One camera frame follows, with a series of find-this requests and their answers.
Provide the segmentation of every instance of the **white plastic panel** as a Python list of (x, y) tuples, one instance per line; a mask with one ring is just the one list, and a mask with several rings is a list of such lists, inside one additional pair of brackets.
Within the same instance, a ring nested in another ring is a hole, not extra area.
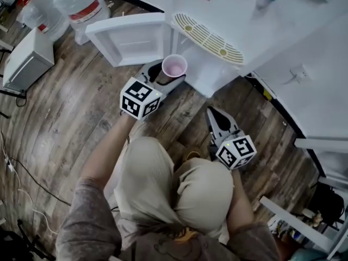
[(149, 63), (170, 54), (163, 13), (114, 17), (88, 25), (86, 35), (113, 67)]
[(179, 33), (177, 39), (176, 52), (188, 63), (185, 81), (203, 96), (212, 97), (221, 87), (239, 76), (233, 65), (213, 56), (182, 34)]

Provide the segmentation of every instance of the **gray sleeve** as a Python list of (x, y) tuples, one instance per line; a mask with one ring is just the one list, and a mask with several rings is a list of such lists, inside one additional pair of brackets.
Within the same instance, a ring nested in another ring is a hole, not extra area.
[(276, 242), (263, 222), (256, 222), (239, 228), (230, 237), (227, 246), (241, 260), (280, 260)]
[(57, 237), (57, 260), (108, 260), (121, 244), (102, 190), (92, 179), (81, 178)]

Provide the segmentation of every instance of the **beige pants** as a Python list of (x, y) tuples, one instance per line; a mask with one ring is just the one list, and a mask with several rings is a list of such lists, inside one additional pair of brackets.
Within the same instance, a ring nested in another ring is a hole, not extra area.
[(221, 163), (194, 158), (174, 173), (161, 144), (142, 137), (128, 146), (119, 175), (114, 193), (123, 238), (137, 226), (158, 223), (181, 223), (219, 236), (233, 193), (231, 173)]

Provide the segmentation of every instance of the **plastic water bottle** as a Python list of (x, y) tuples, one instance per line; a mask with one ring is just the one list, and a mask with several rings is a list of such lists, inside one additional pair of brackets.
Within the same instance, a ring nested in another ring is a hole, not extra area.
[(53, 0), (26, 0), (17, 20), (31, 29), (38, 27), (57, 41), (69, 27), (68, 20), (53, 6)]
[(53, 3), (68, 18), (79, 45), (89, 41), (85, 35), (87, 25), (110, 17), (105, 0), (54, 0)]

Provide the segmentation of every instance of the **white cabinet door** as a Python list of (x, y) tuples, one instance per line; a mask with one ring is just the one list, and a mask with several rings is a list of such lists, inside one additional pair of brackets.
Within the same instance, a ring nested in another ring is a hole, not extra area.
[(163, 13), (98, 21), (87, 26), (86, 35), (113, 67), (162, 59), (171, 49), (171, 27)]

